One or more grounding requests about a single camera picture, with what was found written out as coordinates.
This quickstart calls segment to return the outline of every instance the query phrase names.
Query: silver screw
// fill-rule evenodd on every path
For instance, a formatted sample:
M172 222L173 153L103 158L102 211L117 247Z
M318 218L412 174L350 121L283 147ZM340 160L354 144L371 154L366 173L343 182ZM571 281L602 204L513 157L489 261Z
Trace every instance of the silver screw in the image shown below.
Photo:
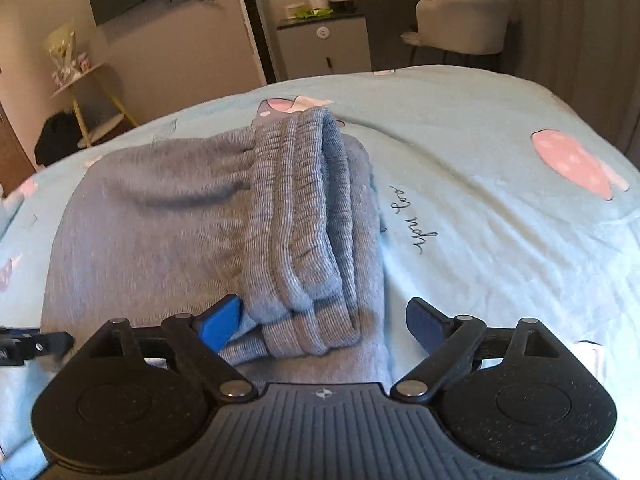
M423 396L429 387L422 381L402 381L396 384L396 391L403 397L420 397Z
M240 397L247 396L251 393L253 387L247 381L235 380L227 381L220 385L220 393L225 397L231 397L232 399L239 399Z

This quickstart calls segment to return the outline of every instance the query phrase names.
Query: crosshair logo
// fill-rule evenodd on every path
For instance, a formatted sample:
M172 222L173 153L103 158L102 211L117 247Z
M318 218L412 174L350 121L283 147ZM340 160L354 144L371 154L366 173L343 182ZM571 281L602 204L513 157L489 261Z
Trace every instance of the crosshair logo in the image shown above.
M322 400L326 400L331 397L334 393L328 388L320 388L316 391L316 397L320 397Z

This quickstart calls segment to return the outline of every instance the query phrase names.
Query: white chair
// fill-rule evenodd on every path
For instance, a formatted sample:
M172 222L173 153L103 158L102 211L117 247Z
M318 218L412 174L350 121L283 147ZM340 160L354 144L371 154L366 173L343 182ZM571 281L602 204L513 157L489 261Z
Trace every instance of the white chair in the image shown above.
M418 32L405 32L401 38L411 45L409 66L414 64L419 46L431 46L447 53L469 56L498 55L516 0L421 0L415 7Z

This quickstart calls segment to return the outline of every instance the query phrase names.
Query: dark countertop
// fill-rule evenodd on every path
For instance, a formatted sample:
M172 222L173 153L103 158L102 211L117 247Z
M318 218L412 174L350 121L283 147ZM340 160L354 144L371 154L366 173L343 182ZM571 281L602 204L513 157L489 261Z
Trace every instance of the dark countertop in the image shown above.
M309 23L332 22L334 20L349 20L351 18L362 18L364 14L361 12L332 12L328 16L318 16L315 18L293 18L292 20L282 20L277 30L283 28L298 27L300 25L308 25Z

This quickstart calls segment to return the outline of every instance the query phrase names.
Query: bed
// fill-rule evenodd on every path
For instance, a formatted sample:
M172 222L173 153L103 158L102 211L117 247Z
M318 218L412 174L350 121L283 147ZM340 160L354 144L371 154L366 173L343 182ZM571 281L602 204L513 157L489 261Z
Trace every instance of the bed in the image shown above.
M0 240L1 323L39 325L56 229L97 158L314 104L344 123L373 166L392 379L424 358L404 321L411 297L491 326L537 317L568 346L603 346L618 426L602 464L634 478L640 173L550 91L507 75L430 66L283 82L182 110L71 156L33 178L36 189ZM564 151L551 149L556 141L567 143ZM601 171L566 169L587 162ZM0 425L22 422L10 436L15 443L27 439L24 418L46 381L36 364L0 370L0 390L23 399L21 412L0 417ZM35 448L29 441L18 451Z

